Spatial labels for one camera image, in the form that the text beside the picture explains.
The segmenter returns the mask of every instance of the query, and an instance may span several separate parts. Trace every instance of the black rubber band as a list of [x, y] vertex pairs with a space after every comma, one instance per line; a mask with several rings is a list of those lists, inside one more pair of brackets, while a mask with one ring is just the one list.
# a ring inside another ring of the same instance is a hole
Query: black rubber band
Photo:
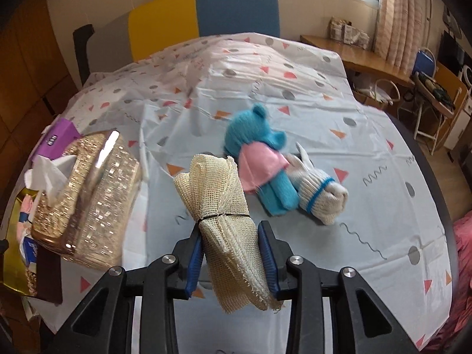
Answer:
[[206, 219], [216, 218], [216, 217], [221, 217], [221, 216], [250, 217], [249, 214], [229, 214], [229, 213], [212, 214], [211, 216], [205, 216], [205, 217], [199, 218], [197, 222], [195, 222], [195, 226], [198, 226], [200, 222], [205, 221]]

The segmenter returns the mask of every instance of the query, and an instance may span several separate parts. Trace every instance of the white knitted toy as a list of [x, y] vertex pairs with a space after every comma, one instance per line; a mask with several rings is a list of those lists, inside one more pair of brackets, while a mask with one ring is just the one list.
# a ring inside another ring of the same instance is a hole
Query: white knitted toy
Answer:
[[348, 191], [324, 171], [316, 169], [298, 142], [296, 147], [301, 160], [293, 154], [287, 154], [285, 158], [290, 163], [286, 173], [300, 197], [299, 206], [323, 224], [333, 224], [344, 211]]

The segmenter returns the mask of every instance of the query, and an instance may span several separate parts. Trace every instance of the blue gripper pad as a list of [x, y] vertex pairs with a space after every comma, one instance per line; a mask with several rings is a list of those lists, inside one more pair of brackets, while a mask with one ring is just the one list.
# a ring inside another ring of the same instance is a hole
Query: blue gripper pad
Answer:
[[275, 264], [271, 246], [268, 243], [267, 236], [261, 223], [259, 223], [259, 226], [257, 227], [257, 235], [260, 256], [263, 259], [267, 285], [272, 295], [276, 296], [276, 294], [280, 291], [280, 286], [278, 285], [277, 265]]
[[201, 234], [199, 233], [195, 243], [194, 251], [192, 252], [192, 257], [190, 258], [187, 268], [187, 285], [185, 286], [185, 293], [189, 298], [197, 288], [198, 277], [200, 276], [201, 263], [203, 262], [203, 259], [204, 250]]

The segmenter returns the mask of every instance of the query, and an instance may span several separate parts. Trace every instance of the white tissue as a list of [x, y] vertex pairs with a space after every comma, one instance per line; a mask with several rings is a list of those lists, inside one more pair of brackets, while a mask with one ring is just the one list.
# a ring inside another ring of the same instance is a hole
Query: white tissue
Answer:
[[68, 181], [76, 158], [76, 156], [63, 156], [51, 161], [49, 158], [36, 156], [32, 169], [24, 174], [25, 186], [39, 192], [45, 191], [48, 206], [54, 205]]

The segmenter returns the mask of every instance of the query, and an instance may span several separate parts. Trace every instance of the stuffed toy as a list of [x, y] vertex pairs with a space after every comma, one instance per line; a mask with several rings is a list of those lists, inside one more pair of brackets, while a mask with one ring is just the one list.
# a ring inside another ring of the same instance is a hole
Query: stuffed toy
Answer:
[[286, 173], [298, 190], [300, 207], [307, 213], [313, 214], [323, 224], [333, 224], [334, 219], [344, 211], [348, 191], [335, 182], [333, 177], [316, 169], [307, 152], [298, 142], [296, 147], [301, 160], [293, 154], [287, 154], [285, 157], [290, 166], [286, 168]]
[[298, 194], [285, 173], [288, 161], [279, 153], [284, 132], [271, 130], [263, 105], [236, 113], [225, 134], [226, 152], [238, 159], [243, 189], [256, 191], [265, 209], [280, 216], [298, 207]]

